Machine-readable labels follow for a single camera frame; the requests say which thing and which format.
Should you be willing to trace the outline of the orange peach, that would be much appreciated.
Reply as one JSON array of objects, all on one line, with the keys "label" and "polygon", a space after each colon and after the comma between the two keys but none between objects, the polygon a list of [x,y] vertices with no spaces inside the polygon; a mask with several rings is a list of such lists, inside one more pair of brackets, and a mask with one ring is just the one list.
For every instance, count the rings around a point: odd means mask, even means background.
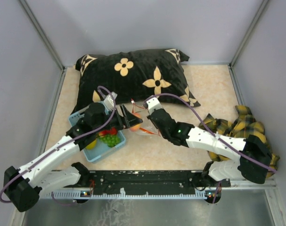
[{"label": "orange peach", "polygon": [[[141,115],[139,113],[134,113],[134,115],[141,119]],[[132,132],[138,131],[140,129],[140,126],[141,126],[140,123],[135,126],[132,126],[130,127],[130,131]]]}]

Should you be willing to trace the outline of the clear zip top bag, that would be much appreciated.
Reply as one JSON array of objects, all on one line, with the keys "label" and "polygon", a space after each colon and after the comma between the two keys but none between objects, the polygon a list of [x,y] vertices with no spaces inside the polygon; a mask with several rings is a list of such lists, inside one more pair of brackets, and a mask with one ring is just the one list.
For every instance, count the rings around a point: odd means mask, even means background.
[{"label": "clear zip top bag", "polygon": [[153,124],[147,119],[147,109],[142,104],[137,104],[131,99],[132,111],[131,113],[143,120],[141,124],[131,127],[129,130],[138,135],[144,136],[160,136],[160,132],[156,129]]}]

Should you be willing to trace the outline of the black flower pattern pillow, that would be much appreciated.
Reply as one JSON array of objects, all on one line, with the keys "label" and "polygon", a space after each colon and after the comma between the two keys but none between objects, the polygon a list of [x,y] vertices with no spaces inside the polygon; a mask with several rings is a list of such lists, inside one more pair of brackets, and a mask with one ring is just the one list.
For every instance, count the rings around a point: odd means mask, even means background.
[{"label": "black flower pattern pillow", "polygon": [[158,95],[161,102],[187,102],[192,107],[199,107],[181,66],[188,60],[189,56],[177,48],[145,49],[108,56],[83,55],[75,64],[80,81],[73,112],[102,100],[98,86],[115,92],[117,104]]}]

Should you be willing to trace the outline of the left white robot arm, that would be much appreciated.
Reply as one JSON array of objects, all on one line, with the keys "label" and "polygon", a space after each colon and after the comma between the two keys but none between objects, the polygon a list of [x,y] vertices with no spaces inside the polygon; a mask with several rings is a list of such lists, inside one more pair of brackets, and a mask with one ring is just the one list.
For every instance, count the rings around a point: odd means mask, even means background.
[{"label": "left white robot arm", "polygon": [[120,105],[120,109],[121,113],[115,109],[107,110],[102,103],[90,104],[52,148],[18,169],[13,166],[7,168],[1,193],[19,212],[25,212],[45,194],[65,186],[86,186],[90,172],[83,164],[76,162],[61,171],[53,169],[96,140],[99,132],[128,129],[143,122],[124,105]]}]

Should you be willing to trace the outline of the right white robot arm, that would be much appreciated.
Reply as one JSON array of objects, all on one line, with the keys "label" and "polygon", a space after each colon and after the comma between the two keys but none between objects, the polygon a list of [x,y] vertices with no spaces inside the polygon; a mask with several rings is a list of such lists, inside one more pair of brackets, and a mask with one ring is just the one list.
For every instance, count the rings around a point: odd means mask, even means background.
[{"label": "right white robot arm", "polygon": [[224,179],[246,179],[255,184],[265,183],[272,154],[257,136],[235,138],[212,135],[192,124],[176,122],[162,108],[149,111],[148,119],[164,139],[176,146],[203,149],[228,158],[226,161],[206,164],[202,179],[207,186],[214,186]]}]

